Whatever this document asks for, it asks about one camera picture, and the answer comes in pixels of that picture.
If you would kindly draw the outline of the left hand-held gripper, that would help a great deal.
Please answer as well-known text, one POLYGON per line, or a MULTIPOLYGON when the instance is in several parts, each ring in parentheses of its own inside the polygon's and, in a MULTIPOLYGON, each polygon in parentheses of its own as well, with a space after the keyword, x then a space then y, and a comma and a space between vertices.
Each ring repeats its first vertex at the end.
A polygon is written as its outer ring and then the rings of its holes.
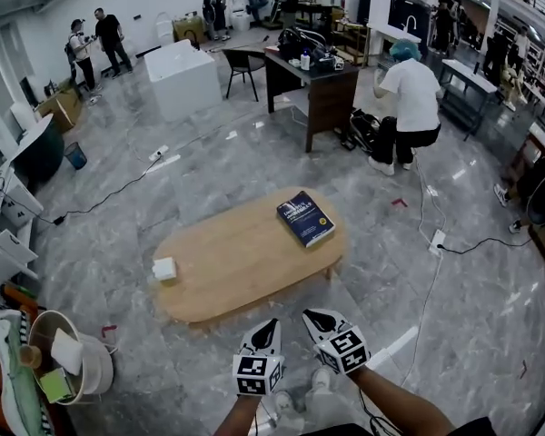
POLYGON ((233 356, 233 379, 237 393, 266 396, 274 393, 282 379, 282 328, 276 318, 251 328, 233 356))

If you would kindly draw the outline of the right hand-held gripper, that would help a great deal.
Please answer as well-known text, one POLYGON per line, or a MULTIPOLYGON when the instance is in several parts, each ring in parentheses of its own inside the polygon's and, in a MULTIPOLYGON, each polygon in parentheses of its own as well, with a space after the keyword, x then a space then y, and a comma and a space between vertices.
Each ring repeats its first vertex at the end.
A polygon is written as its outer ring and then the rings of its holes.
POLYGON ((321 362, 338 374, 349 374, 370 359, 360 328, 341 313, 327 309, 306 309, 302 320, 321 362))

